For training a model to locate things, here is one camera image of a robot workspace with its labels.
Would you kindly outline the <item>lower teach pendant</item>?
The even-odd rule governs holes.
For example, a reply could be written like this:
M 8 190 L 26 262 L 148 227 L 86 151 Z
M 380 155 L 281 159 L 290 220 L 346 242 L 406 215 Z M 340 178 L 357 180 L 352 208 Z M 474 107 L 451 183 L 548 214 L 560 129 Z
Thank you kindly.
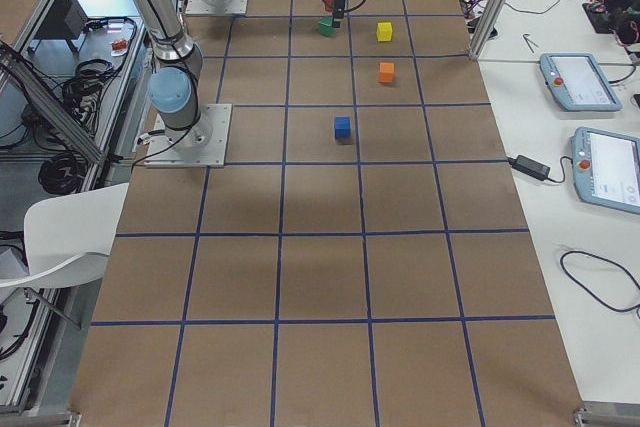
M 572 139 L 572 172 L 582 202 L 639 214 L 639 139 L 590 127 Z

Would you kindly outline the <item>white chair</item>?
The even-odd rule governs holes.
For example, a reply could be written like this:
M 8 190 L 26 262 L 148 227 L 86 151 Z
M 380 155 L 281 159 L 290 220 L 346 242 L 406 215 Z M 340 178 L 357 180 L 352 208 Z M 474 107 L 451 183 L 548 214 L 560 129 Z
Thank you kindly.
M 24 217 L 28 271 L 1 269 L 3 288 L 67 288 L 102 278 L 127 183 L 42 200 Z

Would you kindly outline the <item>black power adapter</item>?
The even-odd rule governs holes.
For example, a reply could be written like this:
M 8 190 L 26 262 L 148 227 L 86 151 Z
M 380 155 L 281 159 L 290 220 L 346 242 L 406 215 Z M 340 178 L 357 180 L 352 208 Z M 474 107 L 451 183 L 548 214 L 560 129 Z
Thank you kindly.
M 509 157 L 508 163 L 512 169 L 539 181 L 544 181 L 549 176 L 549 166 L 523 155 Z

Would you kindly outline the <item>upper teach pendant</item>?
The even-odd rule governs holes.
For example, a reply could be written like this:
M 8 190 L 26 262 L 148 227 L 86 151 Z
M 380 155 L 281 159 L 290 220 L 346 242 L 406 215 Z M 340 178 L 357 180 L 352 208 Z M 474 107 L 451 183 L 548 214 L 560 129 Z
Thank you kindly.
M 539 67 L 556 103 L 567 112 L 618 112 L 622 103 L 592 54 L 544 53 Z

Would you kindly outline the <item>blue wooden block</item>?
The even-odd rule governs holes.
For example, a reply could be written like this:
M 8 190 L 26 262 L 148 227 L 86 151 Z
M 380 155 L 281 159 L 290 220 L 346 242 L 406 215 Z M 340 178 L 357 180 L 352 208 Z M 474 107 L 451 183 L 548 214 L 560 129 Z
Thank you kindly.
M 337 142 L 346 142 L 351 139 L 351 119 L 347 116 L 334 118 L 334 139 Z

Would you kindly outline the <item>yellow wooden block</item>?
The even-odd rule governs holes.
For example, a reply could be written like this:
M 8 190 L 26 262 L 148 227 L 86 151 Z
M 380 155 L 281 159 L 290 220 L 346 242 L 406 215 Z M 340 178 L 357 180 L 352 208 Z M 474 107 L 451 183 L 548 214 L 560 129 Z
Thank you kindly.
M 378 22 L 376 26 L 376 39 L 380 43 L 391 42 L 393 32 L 393 24 L 391 22 Z

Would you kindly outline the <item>green wooden block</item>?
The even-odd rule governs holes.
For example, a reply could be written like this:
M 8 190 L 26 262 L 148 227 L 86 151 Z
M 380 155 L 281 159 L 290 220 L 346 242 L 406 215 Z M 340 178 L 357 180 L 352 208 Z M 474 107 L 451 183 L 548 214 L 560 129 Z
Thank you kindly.
M 318 32 L 324 37 L 332 37 L 335 32 L 331 17 L 323 17 L 318 22 Z

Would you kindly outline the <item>teach pendant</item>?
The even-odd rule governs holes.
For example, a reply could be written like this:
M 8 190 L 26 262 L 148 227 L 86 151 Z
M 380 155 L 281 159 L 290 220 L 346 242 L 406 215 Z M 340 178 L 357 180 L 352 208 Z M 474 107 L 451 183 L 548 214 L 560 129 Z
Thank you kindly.
M 639 139 L 590 127 L 572 139 L 572 172 L 582 202 L 639 214 Z
M 592 54 L 544 53 L 539 67 L 556 103 L 567 112 L 618 112 L 622 103 Z

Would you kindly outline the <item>orange wooden block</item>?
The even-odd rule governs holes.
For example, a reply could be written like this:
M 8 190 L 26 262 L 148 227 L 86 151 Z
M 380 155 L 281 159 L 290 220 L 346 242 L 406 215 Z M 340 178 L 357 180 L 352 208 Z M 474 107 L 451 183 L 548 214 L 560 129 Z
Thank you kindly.
M 393 62 L 380 62 L 378 69 L 378 82 L 380 84 L 392 84 L 395 80 L 395 64 Z

